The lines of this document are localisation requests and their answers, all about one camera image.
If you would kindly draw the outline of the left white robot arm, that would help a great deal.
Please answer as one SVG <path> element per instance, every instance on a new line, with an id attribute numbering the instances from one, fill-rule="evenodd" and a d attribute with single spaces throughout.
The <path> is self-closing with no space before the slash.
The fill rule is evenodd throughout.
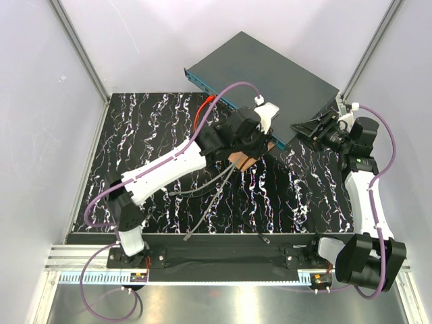
<path id="1" fill-rule="evenodd" d="M 154 161 L 119 176 L 108 175 L 105 183 L 111 192 L 105 202 L 118 231 L 122 259 L 131 267 L 145 261 L 140 206 L 147 198 L 182 176 L 237 153 L 253 159 L 262 157 L 268 150 L 271 122 L 278 113 L 278 107 L 271 103 L 237 109 L 225 121 L 203 126 L 194 139 L 185 140 Z"/>

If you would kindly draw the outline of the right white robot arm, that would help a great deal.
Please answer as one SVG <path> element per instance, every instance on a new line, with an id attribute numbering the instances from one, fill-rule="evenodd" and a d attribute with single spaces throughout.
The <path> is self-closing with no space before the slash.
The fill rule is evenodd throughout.
<path id="1" fill-rule="evenodd" d="M 395 240 L 379 195 L 380 170 L 372 156 L 373 144 L 382 119 L 374 120 L 351 113 L 342 117 L 334 112 L 291 128 L 299 139 L 314 151 L 329 148 L 339 155 L 338 169 L 348 192 L 354 220 L 354 234 L 347 241 L 318 236 L 306 251 L 313 267 L 330 263 L 336 279 L 357 291 L 363 288 L 374 298 L 388 291 L 406 258 L 406 245 Z"/>

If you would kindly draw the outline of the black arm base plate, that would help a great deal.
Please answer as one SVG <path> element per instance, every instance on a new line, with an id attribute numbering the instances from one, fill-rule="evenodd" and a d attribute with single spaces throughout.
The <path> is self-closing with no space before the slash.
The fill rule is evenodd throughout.
<path id="1" fill-rule="evenodd" d="M 195 234 L 187 241 L 181 234 L 146 234 L 144 250 L 127 256 L 123 248 L 110 248 L 110 269 L 167 269 L 178 265 L 245 265 L 258 263 L 288 269 L 325 269 L 335 265 L 318 255 L 320 238 L 343 244 L 345 234 Z"/>

